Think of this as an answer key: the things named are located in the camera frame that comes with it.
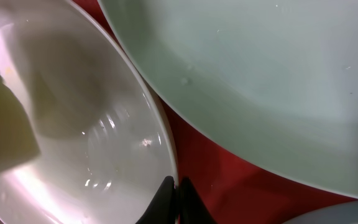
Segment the teal plate top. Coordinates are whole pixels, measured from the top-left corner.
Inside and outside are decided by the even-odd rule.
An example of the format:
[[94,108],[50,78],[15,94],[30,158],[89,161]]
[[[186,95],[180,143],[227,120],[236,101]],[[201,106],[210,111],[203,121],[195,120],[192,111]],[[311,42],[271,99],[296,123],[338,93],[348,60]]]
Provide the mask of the teal plate top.
[[154,91],[267,171],[358,198],[358,0],[110,0]]

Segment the white plate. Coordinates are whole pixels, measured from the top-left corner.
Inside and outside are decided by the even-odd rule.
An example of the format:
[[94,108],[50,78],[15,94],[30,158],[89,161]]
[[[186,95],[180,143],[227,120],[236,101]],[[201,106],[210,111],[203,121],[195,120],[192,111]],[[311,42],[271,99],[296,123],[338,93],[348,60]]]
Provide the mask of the white plate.
[[0,174],[4,223],[135,223],[177,176],[159,101],[72,1],[0,1],[0,75],[40,154]]

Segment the teal plate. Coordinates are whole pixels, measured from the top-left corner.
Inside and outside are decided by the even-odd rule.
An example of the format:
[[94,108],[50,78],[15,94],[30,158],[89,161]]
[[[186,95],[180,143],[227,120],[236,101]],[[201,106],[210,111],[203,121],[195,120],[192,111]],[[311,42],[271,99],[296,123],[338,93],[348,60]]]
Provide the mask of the teal plate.
[[358,201],[308,212],[284,224],[358,224]]
[[358,0],[110,0],[154,91],[267,171],[358,198]]

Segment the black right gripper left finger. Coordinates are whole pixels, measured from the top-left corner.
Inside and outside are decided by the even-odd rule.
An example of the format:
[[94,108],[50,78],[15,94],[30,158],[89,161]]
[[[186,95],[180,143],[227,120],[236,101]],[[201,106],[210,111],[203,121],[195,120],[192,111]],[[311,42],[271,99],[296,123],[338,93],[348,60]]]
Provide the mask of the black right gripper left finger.
[[136,224],[175,224],[176,211],[175,181],[166,176]]

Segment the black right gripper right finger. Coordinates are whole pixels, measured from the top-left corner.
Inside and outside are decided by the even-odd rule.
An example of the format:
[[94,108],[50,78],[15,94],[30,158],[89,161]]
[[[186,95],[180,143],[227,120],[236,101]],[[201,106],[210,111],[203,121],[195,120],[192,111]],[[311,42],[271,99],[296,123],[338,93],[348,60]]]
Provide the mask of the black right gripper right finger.
[[217,224],[188,177],[180,183],[180,224]]

